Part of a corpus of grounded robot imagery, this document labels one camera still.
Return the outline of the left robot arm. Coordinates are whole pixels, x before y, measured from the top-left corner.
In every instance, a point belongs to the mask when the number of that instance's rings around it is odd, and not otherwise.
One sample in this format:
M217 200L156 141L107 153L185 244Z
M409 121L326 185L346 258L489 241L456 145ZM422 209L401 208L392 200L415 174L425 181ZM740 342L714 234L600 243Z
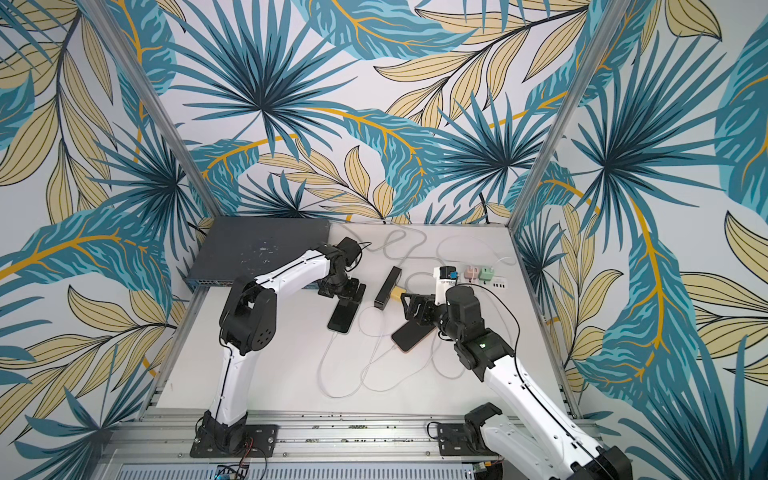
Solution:
M219 318L223 366L214 400L198 429L202 438L222 452L234 453L244 445L247 393L259 352L276 334L279 300L315 283L319 295L338 299L328 328L349 331L366 289L349 273L362 256L361 243L346 237L336 245L320 244L269 273L233 282Z

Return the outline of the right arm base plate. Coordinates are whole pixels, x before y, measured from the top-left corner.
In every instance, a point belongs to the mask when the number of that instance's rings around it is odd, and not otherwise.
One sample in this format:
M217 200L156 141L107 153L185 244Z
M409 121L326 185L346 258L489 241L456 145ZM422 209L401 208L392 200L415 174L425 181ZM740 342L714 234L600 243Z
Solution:
M496 452L486 447L479 434L465 423L437 422L434 436L443 457L498 457Z

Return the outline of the black phone grey case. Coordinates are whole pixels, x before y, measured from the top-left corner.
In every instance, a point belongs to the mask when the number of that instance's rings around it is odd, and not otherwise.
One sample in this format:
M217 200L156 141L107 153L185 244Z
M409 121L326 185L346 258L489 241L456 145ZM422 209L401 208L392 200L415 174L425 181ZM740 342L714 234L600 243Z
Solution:
M327 328L340 334L347 334L359 308L359 301L340 299L327 323Z

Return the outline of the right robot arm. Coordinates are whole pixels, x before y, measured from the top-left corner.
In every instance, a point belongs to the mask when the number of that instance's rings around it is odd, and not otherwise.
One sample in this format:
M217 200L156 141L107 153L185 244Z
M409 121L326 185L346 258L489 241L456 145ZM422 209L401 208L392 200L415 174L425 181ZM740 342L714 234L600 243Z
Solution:
M632 479L631 461L606 447L559 409L519 361L517 352L485 326L469 284L440 294L401 296L406 328L436 329L452 341L463 367L509 406L526 427L515 429L499 407L486 403L465 415L475 448L510 462L529 479Z

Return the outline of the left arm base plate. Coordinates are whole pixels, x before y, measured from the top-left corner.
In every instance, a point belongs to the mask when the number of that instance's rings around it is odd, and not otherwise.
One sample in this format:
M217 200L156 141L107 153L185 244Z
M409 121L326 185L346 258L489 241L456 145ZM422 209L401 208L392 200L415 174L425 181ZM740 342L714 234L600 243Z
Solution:
M194 459L271 458L278 430L274 424L245 424L230 430L201 425L189 455Z

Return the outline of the black phone pink case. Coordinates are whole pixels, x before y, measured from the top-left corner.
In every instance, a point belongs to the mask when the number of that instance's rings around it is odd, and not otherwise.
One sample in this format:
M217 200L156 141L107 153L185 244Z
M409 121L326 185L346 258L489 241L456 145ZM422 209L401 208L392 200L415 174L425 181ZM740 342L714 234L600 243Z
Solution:
M399 350L404 353L408 353L418 343L426 338L434 329L434 325L426 325L415 321L409 321L402 325L391 335L391 340Z

